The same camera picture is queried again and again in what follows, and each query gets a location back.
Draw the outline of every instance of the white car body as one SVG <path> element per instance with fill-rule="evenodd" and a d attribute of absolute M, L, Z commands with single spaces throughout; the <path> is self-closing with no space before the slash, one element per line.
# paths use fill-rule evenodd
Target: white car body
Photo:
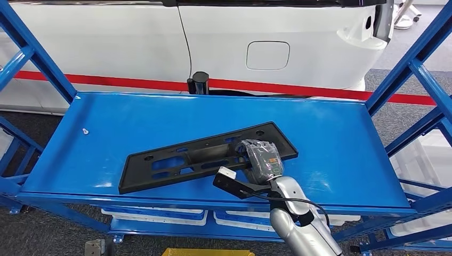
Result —
<path fill-rule="evenodd" d="M 211 78 L 363 91 L 364 75 L 389 41 L 374 35 L 375 5 L 12 6 L 65 74 L 185 82 L 191 71 L 205 71 Z M 390 22 L 386 26 L 392 30 Z M 0 44 L 5 65 L 18 48 L 5 32 Z M 31 62 L 22 70 L 37 71 Z M 181 93 L 73 85 L 91 91 Z M 14 79 L 0 93 L 0 109 L 62 114 L 67 108 L 49 82 Z"/>

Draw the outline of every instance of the black cable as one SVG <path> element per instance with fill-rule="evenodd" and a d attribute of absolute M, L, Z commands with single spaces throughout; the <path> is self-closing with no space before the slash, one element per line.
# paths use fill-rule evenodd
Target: black cable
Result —
<path fill-rule="evenodd" d="M 322 206 L 314 203 L 313 201 L 309 201 L 309 200 L 301 199 L 301 198 L 268 197 L 268 196 L 261 196 L 261 195 L 255 194 L 255 193 L 251 193 L 251 195 L 253 195 L 255 197 L 258 197 L 258 198 L 261 198 L 261 199 L 269 200 L 269 201 L 282 201 L 282 202 L 296 201 L 296 202 L 302 202 L 302 203 L 307 203 L 307 204 L 314 205 L 315 207 L 317 207 L 318 209 L 320 209 L 324 213 L 325 219 L 326 219 L 326 225 L 329 228 L 329 217 L 328 217 L 328 214 L 326 213 L 325 209 Z"/>
<path fill-rule="evenodd" d="M 185 28 L 183 26 L 182 15 L 181 15 L 181 11 L 179 10 L 179 5 L 177 6 L 177 11 L 179 12 L 179 18 L 181 20 L 182 32 L 184 33 L 185 43 L 187 44 L 188 58 L 190 60 L 190 74 L 188 75 L 188 78 L 191 78 L 191 72 L 192 72 L 191 52 L 190 52 L 190 46 L 188 45 L 187 33 L 185 33 Z"/>

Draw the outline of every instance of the blue shelf surface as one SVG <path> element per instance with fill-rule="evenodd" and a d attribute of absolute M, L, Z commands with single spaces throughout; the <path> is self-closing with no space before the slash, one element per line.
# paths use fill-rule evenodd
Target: blue shelf surface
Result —
<path fill-rule="evenodd" d="M 282 242 L 275 232 L 218 225 L 209 211 L 204 226 L 178 225 L 113 218 L 111 234 L 181 236 L 251 241 Z"/>
<path fill-rule="evenodd" d="M 284 161 L 284 174 L 331 214 L 415 213 L 363 103 L 211 95 L 79 92 L 18 197 L 268 211 L 268 201 L 235 198 L 214 187 L 213 177 L 118 192 L 129 154 L 268 121 L 299 151 L 298 158 Z M 240 171 L 238 177 L 245 180 Z"/>

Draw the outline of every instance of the metal bracket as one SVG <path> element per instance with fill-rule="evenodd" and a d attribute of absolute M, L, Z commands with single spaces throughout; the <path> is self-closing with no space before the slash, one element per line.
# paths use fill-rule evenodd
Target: metal bracket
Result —
<path fill-rule="evenodd" d="M 124 234 L 114 234 L 113 235 L 113 243 L 122 243 L 124 241 Z"/>

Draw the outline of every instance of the robotic hand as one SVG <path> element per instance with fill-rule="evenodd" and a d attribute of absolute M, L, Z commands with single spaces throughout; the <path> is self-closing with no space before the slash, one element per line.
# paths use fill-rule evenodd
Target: robotic hand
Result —
<path fill-rule="evenodd" d="M 252 170 L 245 170 L 251 183 L 236 180 L 234 171 L 221 167 L 214 179 L 215 186 L 241 199 L 251 196 L 268 199 L 271 225 L 296 256 L 343 255 L 331 236 L 325 210 L 306 198 L 295 179 L 282 175 L 283 164 L 274 144 L 243 140 L 236 151 L 252 164 Z M 315 206 L 325 213 L 325 222 Z"/>

